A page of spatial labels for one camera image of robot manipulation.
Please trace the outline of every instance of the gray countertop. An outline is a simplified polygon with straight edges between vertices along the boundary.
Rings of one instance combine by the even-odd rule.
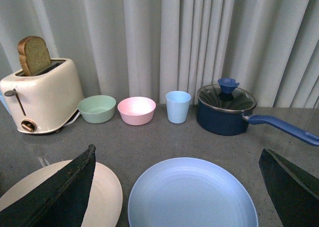
[[[79,117],[60,133],[28,135],[16,130],[0,105],[0,196],[43,163],[74,159],[92,143],[97,147],[97,162],[109,167],[122,184],[118,227],[129,226],[128,198],[138,177],[154,164],[174,157],[200,158],[226,169],[250,194],[259,226],[282,227],[259,169],[261,152],[271,149],[319,177],[319,147],[265,124],[250,125],[246,133],[237,136],[219,136],[200,127],[196,111],[197,106],[190,106],[186,122],[173,124],[167,119],[166,106],[158,105],[152,121],[142,126],[125,124],[116,111],[105,123],[90,124]],[[319,135],[319,110],[256,108],[254,113],[276,116]]]

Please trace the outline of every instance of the navy blue saucepan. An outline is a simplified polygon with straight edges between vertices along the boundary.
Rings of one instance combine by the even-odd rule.
[[[253,114],[255,98],[238,88],[234,79],[222,78],[218,85],[207,85],[197,92],[197,122],[218,135],[233,136],[247,130],[249,124],[269,124],[313,146],[319,137],[276,117]]]

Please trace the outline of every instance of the toaster dial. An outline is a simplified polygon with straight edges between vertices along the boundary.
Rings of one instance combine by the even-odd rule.
[[[28,132],[34,132],[36,130],[36,124],[28,119],[25,119],[21,122],[21,126],[24,130]]]

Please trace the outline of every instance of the pot lid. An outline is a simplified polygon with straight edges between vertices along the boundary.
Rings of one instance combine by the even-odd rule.
[[[234,79],[222,78],[218,80],[218,85],[199,89],[197,98],[204,105],[223,112],[241,113],[255,108],[255,98],[238,86]]]

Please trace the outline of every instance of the toaster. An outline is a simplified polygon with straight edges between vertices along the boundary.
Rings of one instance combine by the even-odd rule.
[[[17,130],[29,134],[59,132],[84,99],[71,59],[51,59],[33,76],[21,70],[0,81],[0,90]]]

